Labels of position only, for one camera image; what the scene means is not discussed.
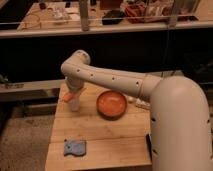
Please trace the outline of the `white object behind arm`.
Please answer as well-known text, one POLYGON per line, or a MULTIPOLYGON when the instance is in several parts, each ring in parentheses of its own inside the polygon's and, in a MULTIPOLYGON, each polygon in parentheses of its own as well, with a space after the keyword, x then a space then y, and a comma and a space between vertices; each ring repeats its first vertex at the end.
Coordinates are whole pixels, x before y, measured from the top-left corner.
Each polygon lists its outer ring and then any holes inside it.
POLYGON ((142 109, 146 109, 146 110, 149 110, 150 109, 150 104, 139 99, 139 98, 134 98, 134 97, 131 97, 131 96, 128 96, 127 97, 127 101, 129 103, 132 103, 134 104, 136 107, 138 108, 142 108, 142 109))

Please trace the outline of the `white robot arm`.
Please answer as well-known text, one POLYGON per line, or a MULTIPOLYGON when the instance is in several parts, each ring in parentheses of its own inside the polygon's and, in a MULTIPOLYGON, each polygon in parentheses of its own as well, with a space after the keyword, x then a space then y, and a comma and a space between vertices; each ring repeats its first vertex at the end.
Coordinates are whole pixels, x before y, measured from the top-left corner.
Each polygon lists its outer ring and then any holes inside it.
POLYGON ((72 93, 89 82, 150 103, 153 171, 213 171, 208 101, 193 80, 93 67, 83 50, 66 59, 61 72, 72 93))

